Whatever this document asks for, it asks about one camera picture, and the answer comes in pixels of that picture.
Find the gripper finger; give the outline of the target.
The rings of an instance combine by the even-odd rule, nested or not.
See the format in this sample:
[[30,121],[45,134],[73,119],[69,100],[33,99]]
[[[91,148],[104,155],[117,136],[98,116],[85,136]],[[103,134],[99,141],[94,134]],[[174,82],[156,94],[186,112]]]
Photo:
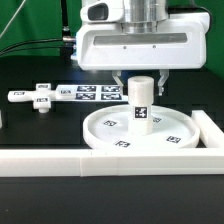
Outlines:
[[158,86],[158,95],[161,96],[164,92],[164,85],[169,78],[169,70],[161,69],[159,71],[159,75],[160,75],[160,78],[157,82],[157,86]]
[[116,84],[120,87],[120,94],[123,94],[124,84],[121,80],[121,71],[120,70],[113,71],[112,77],[113,77],[114,81],[116,82]]

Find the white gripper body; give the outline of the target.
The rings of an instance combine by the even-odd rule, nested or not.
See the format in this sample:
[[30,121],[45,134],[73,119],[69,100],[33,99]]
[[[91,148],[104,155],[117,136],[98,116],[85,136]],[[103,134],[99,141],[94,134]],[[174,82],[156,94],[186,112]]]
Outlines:
[[85,4],[75,59],[84,70],[200,68],[206,61],[207,12],[170,13],[167,0]]

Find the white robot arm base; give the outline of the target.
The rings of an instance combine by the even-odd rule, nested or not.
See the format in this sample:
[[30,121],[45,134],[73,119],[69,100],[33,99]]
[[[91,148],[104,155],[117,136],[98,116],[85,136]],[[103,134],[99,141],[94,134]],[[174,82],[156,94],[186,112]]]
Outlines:
[[71,59],[78,62],[78,56],[77,56],[77,36],[75,35],[73,38],[73,53],[71,54]]

